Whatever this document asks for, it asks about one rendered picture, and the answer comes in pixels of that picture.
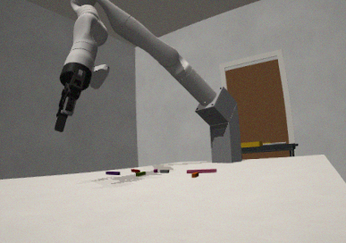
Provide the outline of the lime green rod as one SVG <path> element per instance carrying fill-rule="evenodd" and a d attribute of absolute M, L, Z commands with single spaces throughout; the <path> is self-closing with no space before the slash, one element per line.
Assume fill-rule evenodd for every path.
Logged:
<path fill-rule="evenodd" d="M 142 176 L 142 175 L 146 175 L 146 172 L 137 172 L 137 173 L 136 173 L 136 176 L 138 176 L 138 177 L 139 177 L 139 176 Z"/>

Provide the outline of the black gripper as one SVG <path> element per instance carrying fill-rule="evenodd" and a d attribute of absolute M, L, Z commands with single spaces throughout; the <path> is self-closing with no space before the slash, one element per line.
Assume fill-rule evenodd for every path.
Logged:
<path fill-rule="evenodd" d="M 56 114 L 56 131 L 63 132 L 66 119 L 68 115 L 73 115 L 76 101 L 81 91 L 89 86 L 91 75 L 90 69 L 81 63 L 67 63 L 63 67 L 60 81 L 64 85 L 64 89 L 59 103 L 60 109 L 58 109 L 58 113 Z M 63 110 L 62 113 L 61 110 Z"/>

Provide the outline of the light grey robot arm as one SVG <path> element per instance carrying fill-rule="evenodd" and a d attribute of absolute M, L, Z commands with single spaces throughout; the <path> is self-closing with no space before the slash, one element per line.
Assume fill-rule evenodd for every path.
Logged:
<path fill-rule="evenodd" d="M 81 63 L 87 66 L 92 74 L 89 84 L 94 89 L 99 89 L 105 81 L 109 67 L 105 64 L 94 66 L 97 47 L 102 46 L 108 37 L 105 25 L 93 7 L 96 1 L 104 9 L 118 35 L 154 57 L 202 106 L 209 105 L 215 99 L 216 92 L 174 47 L 155 37 L 140 22 L 109 0 L 71 0 L 71 7 L 78 19 L 73 28 L 72 49 L 64 65 Z"/>

